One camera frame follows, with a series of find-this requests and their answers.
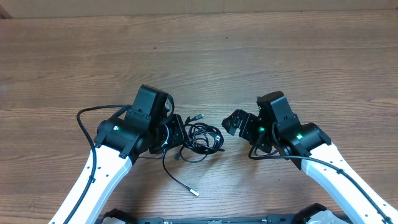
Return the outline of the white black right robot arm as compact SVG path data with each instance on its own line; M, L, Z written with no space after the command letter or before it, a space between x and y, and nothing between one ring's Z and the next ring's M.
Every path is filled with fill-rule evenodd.
M353 223L397 223L397 209L382 199L345 161L316 124L301 124L281 91L257 98L259 114L235 110L222 121L251 147L248 157L285 159L315 180Z

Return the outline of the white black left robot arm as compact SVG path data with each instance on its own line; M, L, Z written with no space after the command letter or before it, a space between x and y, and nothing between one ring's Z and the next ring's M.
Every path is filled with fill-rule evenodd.
M51 223L94 223L120 181L145 152L164 155L183 143L181 117L170 94L142 85L131 105L100 123L79 178Z

